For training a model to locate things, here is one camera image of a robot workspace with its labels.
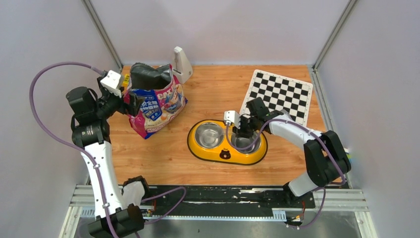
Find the colourful pet food bag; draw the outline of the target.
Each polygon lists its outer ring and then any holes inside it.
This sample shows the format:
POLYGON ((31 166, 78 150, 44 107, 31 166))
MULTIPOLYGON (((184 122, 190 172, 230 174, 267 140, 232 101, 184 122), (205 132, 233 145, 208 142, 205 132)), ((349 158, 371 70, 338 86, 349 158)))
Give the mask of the colourful pet food bag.
POLYGON ((171 64, 154 68, 140 62, 130 68, 124 102, 140 101, 138 112, 128 117, 132 129, 144 139, 169 124, 188 103, 183 85, 172 70, 171 64))

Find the yellow double pet bowl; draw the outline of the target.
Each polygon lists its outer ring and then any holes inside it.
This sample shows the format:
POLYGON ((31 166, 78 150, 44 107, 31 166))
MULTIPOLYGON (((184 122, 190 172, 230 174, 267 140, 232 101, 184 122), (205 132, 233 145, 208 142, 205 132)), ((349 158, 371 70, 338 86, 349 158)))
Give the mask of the yellow double pet bowl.
POLYGON ((251 166, 261 162, 268 151, 266 136, 254 132, 251 138, 236 137, 221 120, 202 120, 187 136, 191 154, 203 161, 251 166))

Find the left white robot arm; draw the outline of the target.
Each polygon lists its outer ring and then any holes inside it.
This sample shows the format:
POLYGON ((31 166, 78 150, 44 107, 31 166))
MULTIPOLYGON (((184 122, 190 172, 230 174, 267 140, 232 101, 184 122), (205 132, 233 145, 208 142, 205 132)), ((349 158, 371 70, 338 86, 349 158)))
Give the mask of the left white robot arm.
POLYGON ((137 105, 131 98, 124 103, 122 78, 97 78, 101 97, 85 86, 66 94, 74 114, 72 142, 81 151, 88 168, 95 200, 95 221, 88 225, 95 238, 123 238, 137 235, 145 226, 140 205, 148 204, 152 192, 144 177, 130 178, 118 186, 113 163, 110 129, 107 122, 115 112, 131 113, 137 105))

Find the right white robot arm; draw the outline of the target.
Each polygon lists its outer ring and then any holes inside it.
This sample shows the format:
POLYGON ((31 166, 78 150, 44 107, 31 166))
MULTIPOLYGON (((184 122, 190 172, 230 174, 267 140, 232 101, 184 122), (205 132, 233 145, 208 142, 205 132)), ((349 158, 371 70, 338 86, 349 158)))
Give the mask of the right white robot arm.
POLYGON ((284 203, 295 207, 303 196, 327 185, 343 185, 345 174, 351 170, 350 160, 338 134, 332 130, 321 132, 295 122, 286 110, 269 110, 262 98, 246 103, 249 115, 236 111, 224 112, 224 123, 233 126, 236 137, 251 138, 255 132, 279 136, 302 149, 306 171, 285 184, 284 203))

